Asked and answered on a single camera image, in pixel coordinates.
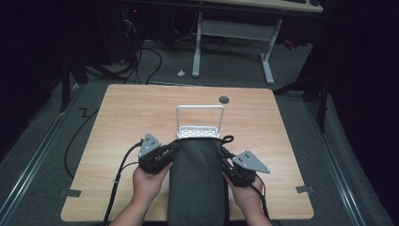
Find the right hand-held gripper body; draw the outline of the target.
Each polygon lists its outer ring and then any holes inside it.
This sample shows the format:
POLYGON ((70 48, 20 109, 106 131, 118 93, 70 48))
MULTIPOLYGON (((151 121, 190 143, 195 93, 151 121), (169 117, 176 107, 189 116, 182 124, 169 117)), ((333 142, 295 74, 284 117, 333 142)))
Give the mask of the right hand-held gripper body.
POLYGON ((224 173, 234 186, 249 186, 255 181, 258 172, 269 173, 270 169, 251 151, 243 151, 238 155, 228 153, 224 159, 224 173))

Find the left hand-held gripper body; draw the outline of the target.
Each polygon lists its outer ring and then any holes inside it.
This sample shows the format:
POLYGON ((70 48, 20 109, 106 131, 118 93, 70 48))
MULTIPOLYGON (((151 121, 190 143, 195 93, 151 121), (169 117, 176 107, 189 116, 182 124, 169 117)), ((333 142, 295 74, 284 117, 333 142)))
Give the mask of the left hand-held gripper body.
POLYGON ((172 161, 172 156, 169 146, 150 133, 144 136, 137 154, 139 166, 149 174, 158 174, 172 161))

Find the white metal rack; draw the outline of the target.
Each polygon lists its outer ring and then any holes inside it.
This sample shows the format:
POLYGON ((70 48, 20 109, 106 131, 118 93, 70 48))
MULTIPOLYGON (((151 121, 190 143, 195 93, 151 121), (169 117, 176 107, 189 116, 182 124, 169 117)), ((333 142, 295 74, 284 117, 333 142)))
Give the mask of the white metal rack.
POLYGON ((178 105, 177 137, 220 137, 223 105, 178 105))

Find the dark grey cloth bag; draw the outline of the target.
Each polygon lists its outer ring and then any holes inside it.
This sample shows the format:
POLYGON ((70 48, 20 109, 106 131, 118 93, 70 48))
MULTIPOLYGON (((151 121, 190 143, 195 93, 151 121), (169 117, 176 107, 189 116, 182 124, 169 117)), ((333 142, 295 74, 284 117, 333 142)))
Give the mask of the dark grey cloth bag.
POLYGON ((219 152, 233 136, 174 141, 181 149, 173 155, 169 171, 168 226, 227 226, 229 194, 219 152))

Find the person's right hand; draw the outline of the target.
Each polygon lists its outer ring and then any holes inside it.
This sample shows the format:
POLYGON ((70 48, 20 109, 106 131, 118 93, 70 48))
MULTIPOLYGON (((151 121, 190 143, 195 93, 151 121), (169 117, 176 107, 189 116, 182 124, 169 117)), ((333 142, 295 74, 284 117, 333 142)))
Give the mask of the person's right hand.
POLYGON ((258 194, 262 190, 263 184, 259 178, 256 178, 255 182, 247 187, 234 186, 227 176, 224 176, 224 178, 232 190, 235 203, 246 217, 263 212, 261 196, 258 194))

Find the person's left hand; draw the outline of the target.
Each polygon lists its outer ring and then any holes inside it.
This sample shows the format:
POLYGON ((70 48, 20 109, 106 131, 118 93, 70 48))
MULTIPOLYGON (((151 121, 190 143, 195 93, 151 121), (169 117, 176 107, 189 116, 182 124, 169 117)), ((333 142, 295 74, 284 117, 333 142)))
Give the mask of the person's left hand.
POLYGON ((172 164, 168 164, 157 174, 149 174, 141 167, 137 167, 133 174, 133 203, 150 205, 162 188, 172 164))

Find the black metal stand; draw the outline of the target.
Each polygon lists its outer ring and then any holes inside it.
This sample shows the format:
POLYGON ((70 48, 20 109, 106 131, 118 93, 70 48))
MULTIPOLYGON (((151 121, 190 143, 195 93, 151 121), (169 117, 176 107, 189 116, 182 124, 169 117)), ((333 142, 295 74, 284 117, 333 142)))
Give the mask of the black metal stand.
POLYGON ((85 85, 88 82, 88 76, 84 66, 84 59, 76 54, 67 54, 61 64, 61 108, 64 112, 71 101, 71 77, 78 85, 85 85))
POLYGON ((304 102, 318 101, 318 111, 316 121, 319 129, 325 133, 325 116, 327 112, 327 96, 330 82, 329 73, 320 73, 310 75, 306 78, 299 79, 283 88, 273 91, 275 95, 281 95, 289 90, 303 88, 302 100, 304 102))

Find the white-framed desk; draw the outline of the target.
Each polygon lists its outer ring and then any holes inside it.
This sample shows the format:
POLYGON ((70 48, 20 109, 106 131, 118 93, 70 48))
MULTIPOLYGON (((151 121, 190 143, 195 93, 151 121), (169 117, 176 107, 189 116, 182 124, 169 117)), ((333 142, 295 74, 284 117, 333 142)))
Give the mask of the white-framed desk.
MULTIPOLYGON (((293 12, 304 13, 305 15, 318 15, 323 12, 323 8, 320 5, 317 7, 312 6, 309 0, 307 0, 306 4, 296 4, 282 0, 199 0, 199 4, 202 7, 204 7, 206 3, 249 7, 254 9, 267 9, 277 13, 293 12)), ((279 16, 273 24, 228 22, 220 19, 203 19, 202 12, 199 12, 192 76, 200 76, 201 38, 203 36, 241 40, 260 40, 267 42, 265 52, 260 54, 265 81, 268 85, 273 85, 274 78, 270 69, 269 58, 278 37, 282 21, 282 17, 279 16)))

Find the metal floor rail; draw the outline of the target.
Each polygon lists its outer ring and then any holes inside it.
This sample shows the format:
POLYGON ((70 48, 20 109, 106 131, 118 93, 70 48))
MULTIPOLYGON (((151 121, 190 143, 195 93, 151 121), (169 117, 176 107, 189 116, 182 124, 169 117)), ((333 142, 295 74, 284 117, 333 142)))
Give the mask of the metal floor rail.
POLYGON ((323 151, 327 159, 327 165, 330 170, 330 174, 334 180, 334 183, 338 189, 343 206, 349 216, 353 226, 365 226, 364 218, 359 210, 356 199, 349 187, 346 178, 343 175, 343 171, 339 165, 339 162, 333 152, 333 149, 329 143, 327 135, 323 132, 318 124, 317 112, 313 104, 305 103, 308 114, 311 117, 313 126, 317 131, 317 135, 320 138, 323 146, 323 151))
POLYGON ((10 153, 0 163, 0 226, 7 226, 84 87, 73 85, 71 99, 63 106, 62 86, 57 86, 51 100, 34 114, 10 153))

